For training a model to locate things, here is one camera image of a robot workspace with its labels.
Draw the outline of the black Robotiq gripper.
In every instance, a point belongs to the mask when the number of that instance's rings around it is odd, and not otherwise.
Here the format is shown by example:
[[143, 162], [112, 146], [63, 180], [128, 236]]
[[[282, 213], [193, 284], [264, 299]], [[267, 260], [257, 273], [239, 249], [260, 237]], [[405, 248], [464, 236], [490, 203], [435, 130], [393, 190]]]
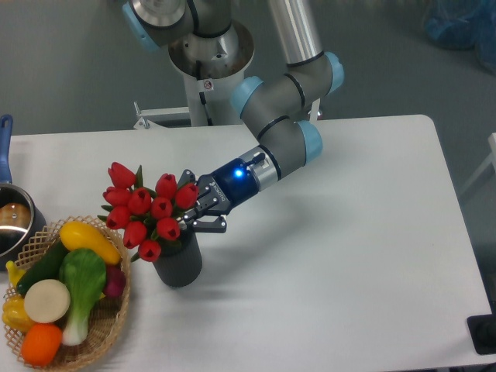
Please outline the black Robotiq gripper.
[[259, 186], [245, 162], [236, 158], [210, 174], [202, 175], [198, 181], [192, 170], [185, 169], [181, 174], [178, 187], [193, 184], [198, 187], [195, 210], [198, 215], [218, 215], [209, 219], [196, 219], [184, 215], [178, 219], [182, 229], [194, 233], [224, 233], [228, 215], [233, 208], [252, 198], [259, 192]]

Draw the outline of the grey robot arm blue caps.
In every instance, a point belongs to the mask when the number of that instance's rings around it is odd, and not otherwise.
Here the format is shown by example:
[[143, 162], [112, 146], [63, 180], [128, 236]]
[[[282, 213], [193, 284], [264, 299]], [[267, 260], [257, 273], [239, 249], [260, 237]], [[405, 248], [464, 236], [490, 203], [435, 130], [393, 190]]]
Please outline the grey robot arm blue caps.
[[182, 75], [193, 126], [244, 124], [257, 140], [252, 149], [195, 181], [196, 202], [179, 219], [181, 228], [222, 233], [225, 216], [322, 152], [310, 122], [292, 116], [335, 91], [344, 79], [338, 57], [323, 50], [307, 1], [268, 4], [287, 72], [272, 83], [246, 77], [254, 54], [248, 29], [228, 1], [127, 1], [126, 21], [148, 50], [167, 49]]

